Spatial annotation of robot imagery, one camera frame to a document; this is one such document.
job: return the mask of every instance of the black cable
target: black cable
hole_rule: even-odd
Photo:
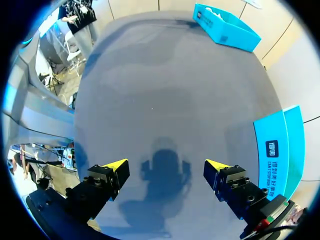
[[[34,145],[39,146],[39,147],[41,147],[41,148],[43,148],[43,149],[45,149],[45,150],[48,150],[49,152],[51,152],[51,153],[53,153],[53,154],[57,155],[58,157],[61,157],[61,158],[64,158],[64,159],[69,160],[69,159],[68,159],[68,158],[66,158],[65,156],[60,155],[60,154],[58,154],[58,153],[56,153],[56,152],[54,152],[54,151],[52,151],[52,150],[50,150],[50,149],[46,148],[45,146],[41,146],[41,145],[36,144],[36,143],[35,143]]]
[[[318,118],[320,118],[320,116],[317,116],[317,117],[312,118],[312,119],[310,119],[310,120],[308,120],[308,121],[305,121],[303,124],[306,124],[306,123],[311,122],[311,121],[313,121],[313,120],[316,120],[316,119],[318,119]]]
[[[251,236],[249,238],[246,238],[246,239],[247,240],[258,240],[258,239],[262,238],[265,235],[272,234],[272,233],[275,233],[275,232],[279,232],[279,231],[284,230],[284,229],[294,230],[296,227],[297,226],[278,226],[278,227],[270,228],[268,230],[263,230],[263,231],[259,232],[258,234],[253,235],[253,236]]]
[[[301,180],[300,182],[320,182],[320,180]]]

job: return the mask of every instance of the white chair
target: white chair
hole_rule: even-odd
[[[80,60],[79,60],[78,56],[81,54],[81,51],[78,50],[76,52],[70,52],[69,41],[72,39],[74,39],[74,36],[72,35],[71,31],[68,31],[64,37],[66,49],[68,50],[68,57],[66,59],[68,60],[68,62],[72,63],[72,68],[70,70],[74,69],[77,76],[79,77],[78,68],[79,68]]]

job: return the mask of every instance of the white paper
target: white paper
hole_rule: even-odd
[[[254,6],[257,9],[262,9],[260,0],[242,0],[242,1]]]

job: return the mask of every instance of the cyan storage box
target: cyan storage box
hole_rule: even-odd
[[[223,20],[206,8],[210,8],[217,15],[220,14]],[[252,52],[261,41],[261,37],[243,21],[219,8],[196,3],[193,19],[217,44]]]

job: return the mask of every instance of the gray table surface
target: gray table surface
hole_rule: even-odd
[[[238,164],[258,184],[253,121],[281,109],[253,53],[215,44],[192,12],[107,25],[75,109],[80,178],[129,159],[130,177],[97,216],[120,239],[239,239],[246,226],[203,177],[205,159]]]

